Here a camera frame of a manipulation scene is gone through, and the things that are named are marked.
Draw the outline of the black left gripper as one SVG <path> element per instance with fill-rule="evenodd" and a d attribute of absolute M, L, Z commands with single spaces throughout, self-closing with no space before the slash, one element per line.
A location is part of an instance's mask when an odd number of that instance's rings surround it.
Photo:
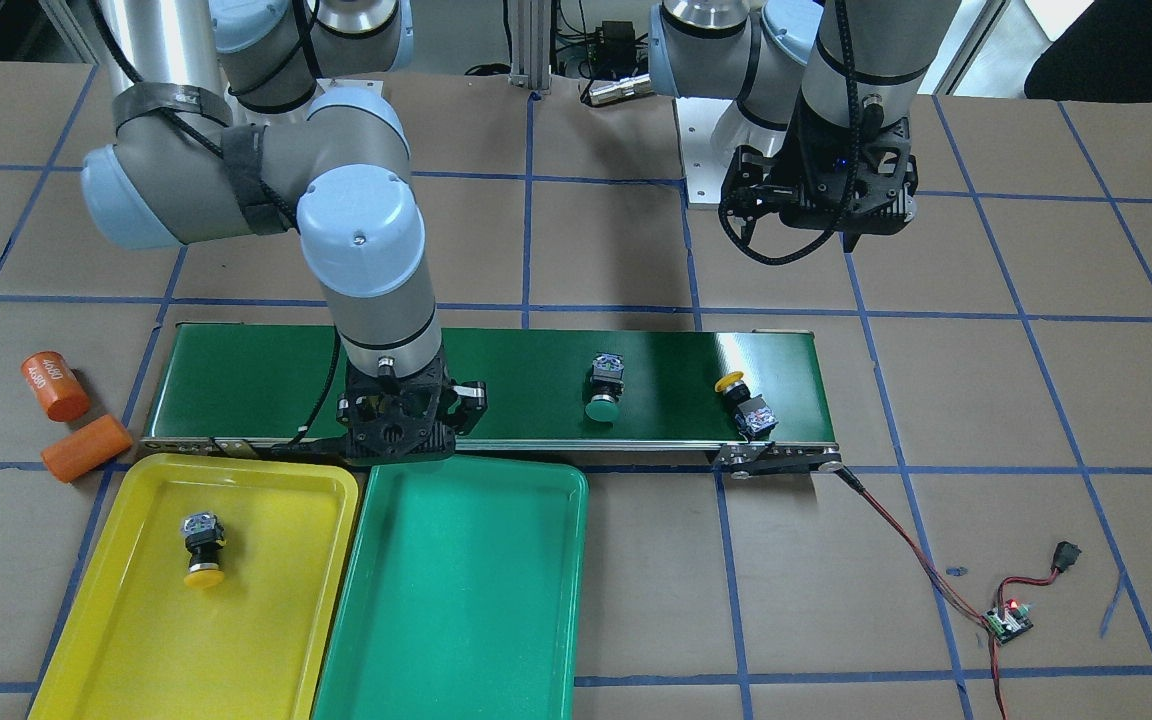
<path fill-rule="evenodd" d="M 776 215 L 787 227 L 842 233 L 844 252 L 861 234 L 896 234 L 916 215 L 918 172 L 909 118 L 881 118 L 881 104 L 861 104 L 861 132 L 818 118 L 805 101 L 776 154 L 740 145 L 721 187 L 719 223 L 732 237 L 753 236 Z"/>

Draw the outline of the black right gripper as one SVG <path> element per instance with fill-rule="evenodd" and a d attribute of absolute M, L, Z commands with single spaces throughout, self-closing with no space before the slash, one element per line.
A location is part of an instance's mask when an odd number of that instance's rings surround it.
<path fill-rule="evenodd" d="M 486 410 L 486 382 L 454 381 L 444 356 L 406 377 L 385 364 L 371 376 L 348 365 L 334 458 L 347 468 L 444 460 Z"/>

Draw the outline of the robot left arm silver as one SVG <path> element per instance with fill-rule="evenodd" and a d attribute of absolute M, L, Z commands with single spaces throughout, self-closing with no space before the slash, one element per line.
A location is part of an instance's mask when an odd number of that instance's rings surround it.
<path fill-rule="evenodd" d="M 782 266 L 840 236 L 890 236 L 916 214 L 909 119 L 956 1 L 660 1 L 647 65 L 657 94 L 723 101 L 719 225 Z"/>

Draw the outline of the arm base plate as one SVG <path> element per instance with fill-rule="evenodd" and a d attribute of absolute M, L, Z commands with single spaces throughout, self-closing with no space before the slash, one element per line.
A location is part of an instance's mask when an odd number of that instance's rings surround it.
<path fill-rule="evenodd" d="M 721 200 L 723 177 L 733 154 L 732 100 L 677 97 L 679 151 L 687 204 L 714 210 Z"/>

